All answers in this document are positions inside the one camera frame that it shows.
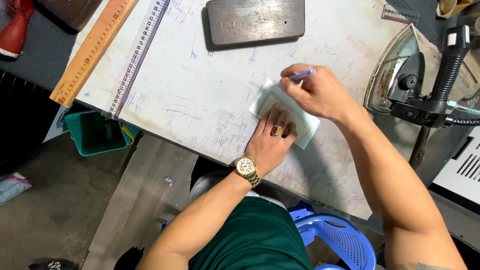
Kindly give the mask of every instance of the gold wristwatch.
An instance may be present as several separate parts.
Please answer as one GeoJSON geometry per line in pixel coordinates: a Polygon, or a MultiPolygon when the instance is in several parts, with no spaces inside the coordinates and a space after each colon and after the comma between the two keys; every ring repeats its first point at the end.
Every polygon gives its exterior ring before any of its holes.
{"type": "Polygon", "coordinates": [[[260,184],[260,177],[257,175],[255,161],[247,156],[241,156],[235,161],[237,167],[237,174],[245,178],[255,188],[260,184]]]}

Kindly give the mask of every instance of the forearm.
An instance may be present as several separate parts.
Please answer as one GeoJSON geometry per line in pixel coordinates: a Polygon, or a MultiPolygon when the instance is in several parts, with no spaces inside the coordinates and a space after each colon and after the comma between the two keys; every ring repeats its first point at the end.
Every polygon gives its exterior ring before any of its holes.
{"type": "Polygon", "coordinates": [[[186,269],[188,260],[215,236],[251,188],[232,172],[168,224],[139,269],[186,269]]]}
{"type": "Polygon", "coordinates": [[[348,141],[367,200],[384,228],[446,229],[427,189],[363,108],[337,123],[348,141]]]}

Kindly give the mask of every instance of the blue pen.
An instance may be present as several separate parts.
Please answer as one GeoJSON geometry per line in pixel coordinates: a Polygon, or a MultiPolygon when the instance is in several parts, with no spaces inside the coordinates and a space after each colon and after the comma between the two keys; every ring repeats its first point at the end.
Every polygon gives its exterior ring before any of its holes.
{"type": "Polygon", "coordinates": [[[307,77],[307,76],[310,76],[310,75],[313,75],[315,74],[315,69],[314,68],[311,68],[309,70],[306,70],[302,73],[298,73],[298,74],[295,74],[293,76],[290,77],[290,81],[298,81],[300,80],[301,78],[304,78],[304,77],[307,77]]]}

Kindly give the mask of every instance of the blue plastic chair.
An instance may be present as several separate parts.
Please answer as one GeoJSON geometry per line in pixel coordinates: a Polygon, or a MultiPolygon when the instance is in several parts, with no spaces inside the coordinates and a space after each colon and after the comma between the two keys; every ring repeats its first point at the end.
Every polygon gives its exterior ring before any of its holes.
{"type": "MultiPolygon", "coordinates": [[[[313,242],[318,235],[342,258],[352,270],[374,270],[376,265],[375,251],[367,237],[348,220],[341,217],[315,213],[312,206],[300,202],[288,209],[305,246],[313,242]]],[[[345,270],[342,267],[327,264],[315,270],[345,270]]]]}

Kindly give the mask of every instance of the watch face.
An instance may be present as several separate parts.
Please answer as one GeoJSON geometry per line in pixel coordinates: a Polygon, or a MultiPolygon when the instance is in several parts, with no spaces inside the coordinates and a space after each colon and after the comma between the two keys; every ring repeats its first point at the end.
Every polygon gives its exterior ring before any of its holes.
{"type": "Polygon", "coordinates": [[[237,163],[237,171],[241,175],[249,175],[253,172],[253,169],[255,166],[253,165],[253,162],[250,159],[240,159],[239,162],[237,163]]]}

